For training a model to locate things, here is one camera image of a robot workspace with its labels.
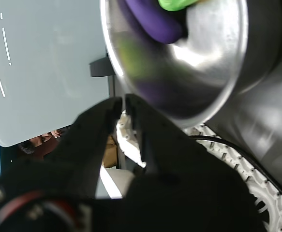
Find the green toy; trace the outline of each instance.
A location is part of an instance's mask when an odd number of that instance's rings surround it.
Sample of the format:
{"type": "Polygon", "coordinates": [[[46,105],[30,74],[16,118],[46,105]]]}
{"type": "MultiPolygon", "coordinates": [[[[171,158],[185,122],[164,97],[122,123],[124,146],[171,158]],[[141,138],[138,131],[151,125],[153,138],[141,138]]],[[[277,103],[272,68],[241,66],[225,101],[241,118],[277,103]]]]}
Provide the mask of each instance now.
{"type": "Polygon", "coordinates": [[[198,0],[158,0],[162,8],[167,11],[179,11],[198,0]]]}

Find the hair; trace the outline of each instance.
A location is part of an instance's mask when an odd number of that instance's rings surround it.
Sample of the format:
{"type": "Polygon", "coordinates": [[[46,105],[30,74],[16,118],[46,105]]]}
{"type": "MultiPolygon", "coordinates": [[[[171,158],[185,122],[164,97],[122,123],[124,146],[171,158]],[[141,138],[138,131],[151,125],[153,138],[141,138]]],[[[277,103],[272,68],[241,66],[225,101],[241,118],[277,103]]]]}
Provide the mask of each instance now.
{"type": "Polygon", "coordinates": [[[18,147],[26,154],[32,154],[35,152],[35,147],[29,140],[19,143],[18,147]]]}

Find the purple eggplant toy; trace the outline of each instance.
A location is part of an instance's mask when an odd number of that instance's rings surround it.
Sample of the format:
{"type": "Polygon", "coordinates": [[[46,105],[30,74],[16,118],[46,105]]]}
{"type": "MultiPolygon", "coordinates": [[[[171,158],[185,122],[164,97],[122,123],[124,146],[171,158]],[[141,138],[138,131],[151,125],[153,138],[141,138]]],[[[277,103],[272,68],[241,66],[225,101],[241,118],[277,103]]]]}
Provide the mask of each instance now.
{"type": "Polygon", "coordinates": [[[181,25],[160,7],[157,0],[126,0],[126,2],[142,28],[154,40],[171,44],[182,37],[181,25]]]}

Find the metal bowl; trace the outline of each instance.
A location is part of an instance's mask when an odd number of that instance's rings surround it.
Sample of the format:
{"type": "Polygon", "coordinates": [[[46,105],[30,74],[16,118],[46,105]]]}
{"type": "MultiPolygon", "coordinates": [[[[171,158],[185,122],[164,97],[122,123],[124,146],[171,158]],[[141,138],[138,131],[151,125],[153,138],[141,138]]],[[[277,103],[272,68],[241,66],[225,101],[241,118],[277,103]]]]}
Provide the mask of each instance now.
{"type": "Polygon", "coordinates": [[[125,0],[101,0],[101,18],[124,90],[183,128],[207,121],[231,94],[259,82],[282,33],[278,0],[201,0],[187,8],[188,36],[173,44],[151,39],[125,0]]]}

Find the white panel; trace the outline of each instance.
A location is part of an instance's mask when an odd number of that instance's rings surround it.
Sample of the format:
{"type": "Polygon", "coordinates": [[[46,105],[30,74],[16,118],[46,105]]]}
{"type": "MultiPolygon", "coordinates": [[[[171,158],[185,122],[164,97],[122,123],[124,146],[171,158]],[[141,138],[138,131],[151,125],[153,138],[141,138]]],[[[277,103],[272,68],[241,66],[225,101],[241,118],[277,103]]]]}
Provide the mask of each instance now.
{"type": "Polygon", "coordinates": [[[0,145],[64,126],[109,97],[99,0],[0,0],[0,145]]]}

